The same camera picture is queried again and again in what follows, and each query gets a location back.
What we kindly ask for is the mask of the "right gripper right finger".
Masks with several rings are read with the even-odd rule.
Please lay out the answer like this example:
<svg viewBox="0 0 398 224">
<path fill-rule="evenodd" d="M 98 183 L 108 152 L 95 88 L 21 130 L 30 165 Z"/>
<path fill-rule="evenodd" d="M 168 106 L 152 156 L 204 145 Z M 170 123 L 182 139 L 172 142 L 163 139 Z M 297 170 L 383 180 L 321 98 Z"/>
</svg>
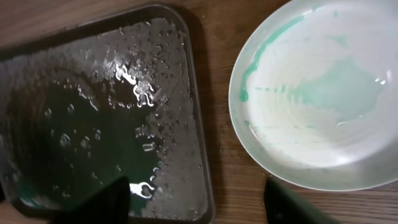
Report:
<svg viewBox="0 0 398 224">
<path fill-rule="evenodd" d="M 264 206 L 269 224 L 339 224 L 273 176 L 266 181 Z"/>
</svg>

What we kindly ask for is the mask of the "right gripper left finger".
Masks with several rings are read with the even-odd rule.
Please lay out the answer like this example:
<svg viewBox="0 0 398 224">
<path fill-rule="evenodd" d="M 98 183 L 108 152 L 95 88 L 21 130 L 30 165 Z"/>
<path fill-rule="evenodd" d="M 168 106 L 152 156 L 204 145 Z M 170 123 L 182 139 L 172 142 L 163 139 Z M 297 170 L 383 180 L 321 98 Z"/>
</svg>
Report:
<svg viewBox="0 0 398 224">
<path fill-rule="evenodd" d="M 51 224 L 126 224 L 130 206 L 127 177 L 120 177 L 78 208 L 61 213 Z"/>
</svg>

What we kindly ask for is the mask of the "white plate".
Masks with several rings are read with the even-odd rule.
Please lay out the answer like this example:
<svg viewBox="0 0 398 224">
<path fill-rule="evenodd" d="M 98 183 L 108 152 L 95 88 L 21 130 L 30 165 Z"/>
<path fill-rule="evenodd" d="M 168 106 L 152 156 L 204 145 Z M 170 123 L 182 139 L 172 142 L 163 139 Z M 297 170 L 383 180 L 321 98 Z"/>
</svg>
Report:
<svg viewBox="0 0 398 224">
<path fill-rule="evenodd" d="M 290 1 L 229 83 L 233 128 L 270 174 L 329 192 L 397 180 L 397 1 Z"/>
</svg>

